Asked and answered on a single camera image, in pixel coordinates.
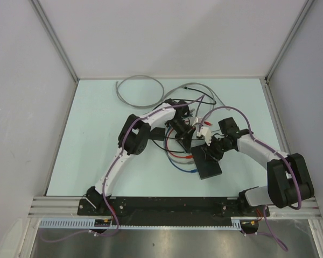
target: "blue cable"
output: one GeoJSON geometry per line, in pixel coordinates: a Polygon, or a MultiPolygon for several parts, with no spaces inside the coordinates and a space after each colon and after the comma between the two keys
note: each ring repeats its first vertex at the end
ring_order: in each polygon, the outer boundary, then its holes
{"type": "MultiPolygon", "coordinates": [[[[168,135],[169,131],[171,130],[171,126],[166,130],[166,135],[168,135]]],[[[166,148],[166,140],[167,140],[167,137],[165,137],[164,139],[164,149],[166,148]]],[[[182,169],[180,167],[178,167],[175,163],[173,163],[173,161],[167,156],[168,160],[171,162],[171,164],[177,168],[178,170],[181,170],[183,172],[187,172],[187,173],[196,173],[198,170],[197,169],[193,169],[193,170],[185,170],[185,169],[182,169]]]]}

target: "light blue table surface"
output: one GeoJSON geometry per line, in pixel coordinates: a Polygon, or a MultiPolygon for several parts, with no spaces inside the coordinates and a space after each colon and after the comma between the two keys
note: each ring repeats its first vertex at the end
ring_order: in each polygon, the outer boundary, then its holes
{"type": "MultiPolygon", "coordinates": [[[[261,140],[279,149],[276,133],[258,79],[160,80],[169,91],[183,83],[200,82],[210,86],[226,105],[248,117],[252,130],[261,140]]],[[[69,114],[65,133],[53,169],[48,196],[82,196],[106,172],[117,150],[117,137],[127,117],[151,109],[134,109],[120,102],[115,94],[116,80],[80,81],[69,114]]],[[[122,96],[130,103],[151,104],[160,98],[161,89],[150,80],[131,80],[122,85],[122,96]]],[[[200,93],[179,89],[173,98],[194,99],[200,93]]],[[[202,105],[199,115],[210,109],[202,105]]],[[[240,129],[247,128],[234,110],[218,110],[209,121],[233,117],[240,129]]],[[[170,148],[181,150],[175,142],[170,148]]],[[[222,175],[201,180],[173,167],[165,153],[149,141],[145,151],[132,159],[119,178],[114,196],[237,196],[245,189],[266,185],[266,171],[250,157],[231,150],[220,161],[222,175]]],[[[194,165],[182,166],[194,169],[194,165]]]]}

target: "metal floor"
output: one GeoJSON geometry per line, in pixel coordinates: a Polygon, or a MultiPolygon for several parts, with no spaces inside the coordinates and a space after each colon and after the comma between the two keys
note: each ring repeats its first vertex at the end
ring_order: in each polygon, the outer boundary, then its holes
{"type": "MultiPolygon", "coordinates": [[[[272,238],[244,237],[239,231],[211,230],[121,230],[111,238],[79,234],[58,243],[34,243],[33,258],[192,258],[192,257],[319,257],[307,220],[274,220],[270,224],[284,241],[286,253],[272,238]]],[[[39,229],[45,239],[65,237],[77,230],[39,229]]],[[[259,232],[268,232],[264,222],[259,232]]]]}

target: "gray wall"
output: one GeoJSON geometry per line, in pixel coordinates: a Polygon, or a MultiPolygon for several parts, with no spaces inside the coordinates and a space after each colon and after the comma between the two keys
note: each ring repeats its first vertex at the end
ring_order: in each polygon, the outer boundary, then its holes
{"type": "Polygon", "coordinates": [[[29,2],[0,1],[0,241],[41,194],[74,88],[29,2]]]}
{"type": "Polygon", "coordinates": [[[271,90],[291,150],[306,157],[323,215],[323,0],[273,75],[271,90]]]}

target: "white enclosure wall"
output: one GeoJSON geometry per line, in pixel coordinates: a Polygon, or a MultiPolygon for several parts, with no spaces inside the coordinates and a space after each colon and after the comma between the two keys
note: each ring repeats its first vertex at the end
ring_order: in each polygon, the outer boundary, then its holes
{"type": "Polygon", "coordinates": [[[42,194],[74,89],[30,3],[0,1],[0,241],[42,194]]]}
{"type": "Polygon", "coordinates": [[[40,0],[79,78],[265,76],[305,0],[40,0]]]}
{"type": "Polygon", "coordinates": [[[306,158],[323,216],[323,0],[286,52],[271,90],[291,150],[306,158]]]}

